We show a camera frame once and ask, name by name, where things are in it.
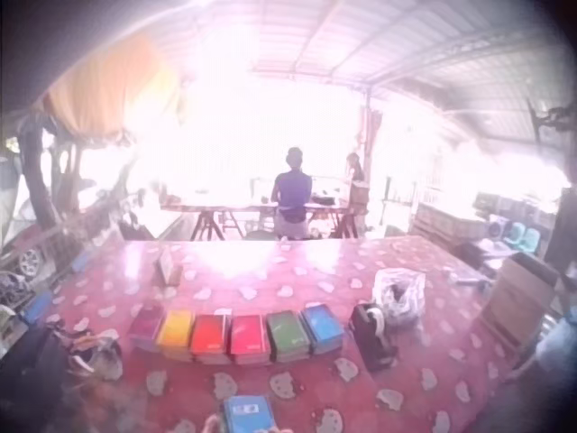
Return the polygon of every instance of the long table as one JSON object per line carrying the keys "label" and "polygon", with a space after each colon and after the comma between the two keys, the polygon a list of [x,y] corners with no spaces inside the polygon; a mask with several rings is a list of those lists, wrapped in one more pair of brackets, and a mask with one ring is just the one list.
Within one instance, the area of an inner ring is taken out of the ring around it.
{"label": "long table", "polygon": [[[162,248],[184,266],[175,290],[161,290],[155,282],[153,264]],[[422,331],[395,334],[397,361],[379,373],[366,371],[349,334],[339,354],[266,367],[179,363],[132,349],[126,337],[143,302],[154,298],[167,309],[233,315],[301,310],[324,302],[345,324],[358,302],[371,299],[375,272],[387,267],[426,274],[426,309]],[[463,278],[479,276],[418,236],[129,242],[110,245],[88,269],[65,281],[49,319],[118,336],[124,377],[110,385],[115,389],[140,395],[149,373],[168,374],[164,394],[146,401],[146,431],[168,431],[181,419],[199,431],[224,398],[265,394],[279,426],[295,433],[456,433],[475,419],[515,359],[480,320],[478,291],[451,285],[446,268]]]}
{"label": "long table", "polygon": [[[198,220],[190,237],[191,241],[199,240],[204,230],[207,231],[208,240],[212,240],[213,232],[216,237],[224,241],[224,234],[221,227],[215,221],[215,214],[221,213],[229,216],[233,221],[234,228],[238,234],[243,237],[244,233],[238,224],[236,213],[258,212],[262,217],[274,216],[277,205],[275,204],[248,204],[240,206],[223,206],[223,205],[190,205],[179,201],[168,201],[163,203],[162,210],[174,212],[198,213]],[[338,238],[358,237],[357,227],[354,223],[354,217],[349,209],[348,204],[336,204],[332,206],[318,205],[317,203],[308,203],[305,206],[309,214],[309,221],[320,216],[329,216],[334,224],[335,236]]]}

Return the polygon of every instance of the wheel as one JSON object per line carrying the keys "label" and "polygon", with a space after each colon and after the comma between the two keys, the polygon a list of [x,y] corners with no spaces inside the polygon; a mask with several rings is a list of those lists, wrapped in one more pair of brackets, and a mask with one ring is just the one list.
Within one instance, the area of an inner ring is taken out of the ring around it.
{"label": "wheel", "polygon": [[44,259],[38,248],[31,248],[18,257],[18,269],[27,278],[34,278],[40,272]]}

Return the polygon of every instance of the corrugated roof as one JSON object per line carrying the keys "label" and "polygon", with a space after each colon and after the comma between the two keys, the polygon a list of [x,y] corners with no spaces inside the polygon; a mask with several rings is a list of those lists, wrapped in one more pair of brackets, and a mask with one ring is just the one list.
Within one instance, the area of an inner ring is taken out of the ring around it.
{"label": "corrugated roof", "polygon": [[[527,110],[567,105],[574,62],[538,12],[519,0],[214,0],[150,33],[184,75],[216,28],[258,34],[254,70],[415,93],[482,135],[531,143]],[[550,145],[567,134],[544,132]]]}

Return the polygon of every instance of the plastic bag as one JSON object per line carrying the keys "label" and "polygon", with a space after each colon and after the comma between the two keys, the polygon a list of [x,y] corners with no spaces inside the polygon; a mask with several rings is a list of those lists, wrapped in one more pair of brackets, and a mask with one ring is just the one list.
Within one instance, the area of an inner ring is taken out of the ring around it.
{"label": "plastic bag", "polygon": [[375,275],[373,302],[385,322],[401,327],[416,322],[425,312],[425,281],[422,272],[405,268],[381,269]]}

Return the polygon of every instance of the cardboard box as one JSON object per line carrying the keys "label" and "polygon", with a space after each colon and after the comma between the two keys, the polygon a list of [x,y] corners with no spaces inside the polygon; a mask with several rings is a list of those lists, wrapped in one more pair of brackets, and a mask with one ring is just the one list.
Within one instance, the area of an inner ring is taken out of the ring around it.
{"label": "cardboard box", "polygon": [[484,321],[505,344],[517,349],[526,346],[551,308],[556,282],[557,273],[547,264],[522,253],[509,257],[483,309]]}

